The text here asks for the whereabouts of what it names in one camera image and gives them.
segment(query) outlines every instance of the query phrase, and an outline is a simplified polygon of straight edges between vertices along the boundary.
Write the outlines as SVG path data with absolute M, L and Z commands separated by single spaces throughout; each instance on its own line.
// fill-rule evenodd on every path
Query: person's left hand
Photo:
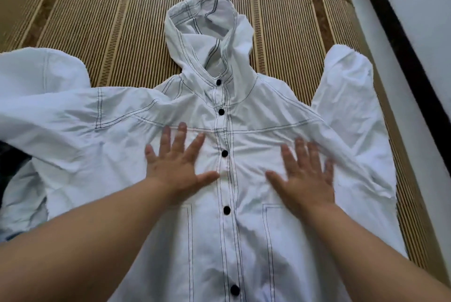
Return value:
M 145 149 L 147 159 L 146 178 L 162 185 L 169 194 L 171 203 L 186 200 L 199 189 L 219 178 L 215 171 L 196 175 L 194 163 L 205 140 L 205 134 L 200 133 L 185 151 L 186 124 L 180 123 L 171 147 L 171 129 L 163 129 L 160 140 L 160 153 L 155 155 L 151 145 Z

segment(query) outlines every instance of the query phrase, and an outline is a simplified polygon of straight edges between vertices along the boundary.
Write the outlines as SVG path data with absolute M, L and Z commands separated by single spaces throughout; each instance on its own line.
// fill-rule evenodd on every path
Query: striped mat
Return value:
M 164 40 L 166 10 L 181 0 L 0 0 L 0 51 L 50 47 L 80 58 L 93 86 L 152 88 L 180 73 Z M 231 0 L 255 29 L 251 65 L 310 104 L 326 52 L 346 44 L 371 59 L 348 0 Z M 377 73 L 398 179 L 398 218 L 409 258 L 448 284 L 431 222 Z

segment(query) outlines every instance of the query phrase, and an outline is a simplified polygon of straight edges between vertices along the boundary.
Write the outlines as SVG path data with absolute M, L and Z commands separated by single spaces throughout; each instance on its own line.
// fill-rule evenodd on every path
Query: black baseboard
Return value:
M 426 76 L 423 66 L 407 38 L 388 0 L 370 0 L 384 28 L 396 58 L 431 131 L 438 151 L 451 174 L 451 122 Z

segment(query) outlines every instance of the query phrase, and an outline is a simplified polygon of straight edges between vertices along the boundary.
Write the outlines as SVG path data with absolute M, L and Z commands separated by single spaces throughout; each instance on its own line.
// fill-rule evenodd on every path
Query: person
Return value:
M 145 148 L 146 178 L 75 208 L 0 246 L 0 301 L 106 301 L 170 205 L 218 179 L 196 175 L 205 135 L 185 150 L 186 128 L 171 146 L 163 134 L 159 155 Z M 334 200 L 333 164 L 322 170 L 318 149 L 295 142 L 281 155 L 288 174 L 266 172 L 286 207 L 310 225 L 329 249 L 354 302 L 451 301 L 451 290 L 353 221 Z

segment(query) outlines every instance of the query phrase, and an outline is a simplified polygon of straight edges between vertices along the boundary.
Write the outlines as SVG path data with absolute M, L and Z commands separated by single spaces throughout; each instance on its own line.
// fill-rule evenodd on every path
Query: brown mat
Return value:
M 166 10 L 181 0 L 0 0 L 0 51 L 50 47 L 80 58 L 93 86 L 154 87 L 180 73 L 164 41 Z M 335 43 L 371 59 L 345 0 L 231 0 L 255 29 L 251 65 L 287 82 L 309 104 Z M 448 276 L 431 222 L 378 74 L 374 86 L 398 179 L 398 217 L 409 257 L 442 282 Z

